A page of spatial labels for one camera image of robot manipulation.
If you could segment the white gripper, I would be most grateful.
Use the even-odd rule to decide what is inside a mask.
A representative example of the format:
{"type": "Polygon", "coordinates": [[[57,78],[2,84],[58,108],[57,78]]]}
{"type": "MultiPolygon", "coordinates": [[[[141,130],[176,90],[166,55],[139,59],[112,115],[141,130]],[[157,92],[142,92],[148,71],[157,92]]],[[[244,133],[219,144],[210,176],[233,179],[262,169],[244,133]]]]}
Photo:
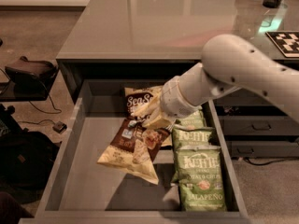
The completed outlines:
{"type": "Polygon", "coordinates": [[[186,118],[198,109],[198,105],[191,105],[182,95],[179,78],[175,76],[163,85],[162,93],[155,94],[148,103],[139,105],[132,115],[146,117],[142,126],[157,129],[171,125],[174,118],[186,118]]]}

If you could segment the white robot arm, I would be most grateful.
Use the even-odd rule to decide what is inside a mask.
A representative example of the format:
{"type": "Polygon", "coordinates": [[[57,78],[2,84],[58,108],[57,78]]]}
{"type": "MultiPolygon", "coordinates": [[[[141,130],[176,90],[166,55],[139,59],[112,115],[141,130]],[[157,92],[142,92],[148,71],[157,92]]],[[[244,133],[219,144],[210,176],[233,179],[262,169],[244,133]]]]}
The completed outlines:
{"type": "Polygon", "coordinates": [[[274,62],[236,35],[206,42],[201,62],[168,80],[152,100],[133,112],[143,126],[166,127],[200,105],[239,89],[251,91],[299,122],[299,72],[274,62]]]}

